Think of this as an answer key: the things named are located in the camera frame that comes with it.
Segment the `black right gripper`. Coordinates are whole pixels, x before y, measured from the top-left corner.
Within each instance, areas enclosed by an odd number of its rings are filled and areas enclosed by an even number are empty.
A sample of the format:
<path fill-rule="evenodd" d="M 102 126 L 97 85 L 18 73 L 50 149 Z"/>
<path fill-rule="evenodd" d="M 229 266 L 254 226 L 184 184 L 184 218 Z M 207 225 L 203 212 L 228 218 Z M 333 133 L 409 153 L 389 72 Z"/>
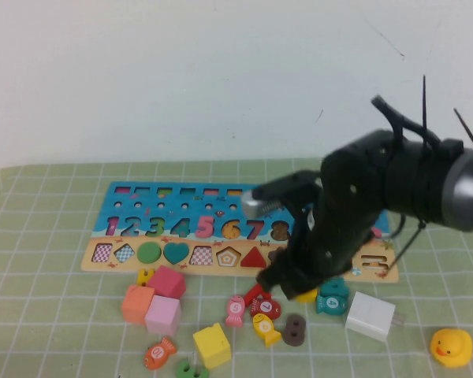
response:
<path fill-rule="evenodd" d="M 293 232 L 281 267 L 271 264 L 256 276 L 263 290 L 281 285 L 293 300 L 352 267 L 386 206 L 394 154 L 393 133 L 377 130 L 327 155 L 305 189 L 285 196 L 284 204 L 294 210 Z"/>

